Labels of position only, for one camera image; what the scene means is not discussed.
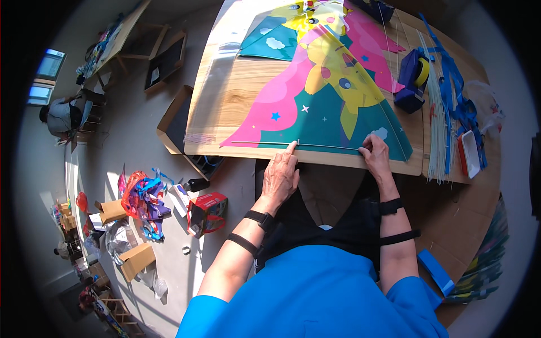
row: white cloud print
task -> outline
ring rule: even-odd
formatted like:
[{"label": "white cloud print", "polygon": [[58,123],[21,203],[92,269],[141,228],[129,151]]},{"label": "white cloud print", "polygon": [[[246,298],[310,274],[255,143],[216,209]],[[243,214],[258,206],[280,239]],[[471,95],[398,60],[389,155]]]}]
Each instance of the white cloud print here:
[{"label": "white cloud print", "polygon": [[370,134],[376,134],[377,136],[381,137],[382,140],[384,140],[387,138],[387,129],[381,127],[378,130],[372,130]]},{"label": "white cloud print", "polygon": [[282,49],[286,46],[282,42],[276,40],[273,37],[270,37],[267,39],[267,45],[271,47],[272,49]]}]

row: blue shirt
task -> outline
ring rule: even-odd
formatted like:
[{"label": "blue shirt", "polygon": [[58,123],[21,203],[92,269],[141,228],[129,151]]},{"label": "blue shirt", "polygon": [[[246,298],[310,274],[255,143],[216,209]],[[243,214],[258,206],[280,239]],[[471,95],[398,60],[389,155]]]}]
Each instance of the blue shirt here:
[{"label": "blue shirt", "polygon": [[266,262],[229,303],[194,297],[181,337],[448,337],[418,277],[383,295],[372,262],[302,246]]}]

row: black pants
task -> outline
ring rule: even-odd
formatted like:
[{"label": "black pants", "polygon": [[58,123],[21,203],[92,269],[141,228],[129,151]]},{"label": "black pants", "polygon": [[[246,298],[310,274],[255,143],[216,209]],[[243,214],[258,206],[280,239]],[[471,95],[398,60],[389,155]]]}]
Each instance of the black pants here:
[{"label": "black pants", "polygon": [[[268,160],[255,162],[255,199],[261,196],[263,177]],[[274,229],[263,238],[263,251],[258,257],[256,272],[265,262],[295,247],[328,245],[354,255],[361,255],[374,263],[379,271],[379,227],[381,217],[375,210],[379,201],[378,185],[367,171],[353,197],[351,205],[330,230],[318,227],[302,200],[299,189],[280,207],[275,217]]]}]

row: floor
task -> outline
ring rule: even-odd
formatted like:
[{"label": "floor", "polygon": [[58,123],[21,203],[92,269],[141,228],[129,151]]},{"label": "floor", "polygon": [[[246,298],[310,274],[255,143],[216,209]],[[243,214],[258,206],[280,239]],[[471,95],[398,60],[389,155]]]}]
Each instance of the floor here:
[{"label": "floor", "polygon": [[[73,153],[69,147],[66,148],[67,186],[72,201],[79,191],[83,191],[91,205],[90,211],[97,212],[92,206],[94,201],[118,199],[117,180],[124,165],[127,175],[135,170],[153,175],[151,169],[159,168],[175,182],[182,178],[187,181],[199,177],[184,157],[168,152],[156,136],[155,128],[178,88],[182,84],[193,86],[206,36],[218,9],[213,7],[192,14],[188,21],[181,18],[170,23],[172,28],[165,42],[180,28],[189,26],[190,29],[184,66],[163,91],[145,95],[142,90],[147,64],[128,61],[130,75],[118,78],[117,83],[107,91],[101,132],[89,144],[79,144]],[[94,84],[89,82],[87,87],[94,88]],[[111,257],[106,252],[102,253],[99,261],[116,295],[124,298],[129,310],[146,326],[143,329],[149,336],[175,335],[189,300],[197,293],[203,275],[225,237],[254,203],[254,164],[254,159],[228,158],[213,177],[210,188],[202,191],[217,191],[228,197],[228,217],[224,229],[197,240],[187,234],[186,218],[173,212],[172,217],[164,220],[166,240],[163,244],[151,244],[158,276],[166,281],[169,289],[161,300],[155,299],[153,292],[142,283],[126,283]],[[336,223],[349,205],[363,175],[364,170],[353,168],[325,165],[304,167],[300,189],[317,224]],[[173,208],[171,204],[166,199],[166,205]],[[78,209],[76,212],[80,221],[84,221]],[[138,241],[145,242],[132,218],[130,226],[138,232]],[[184,246],[191,248],[190,255],[182,254]]]}]

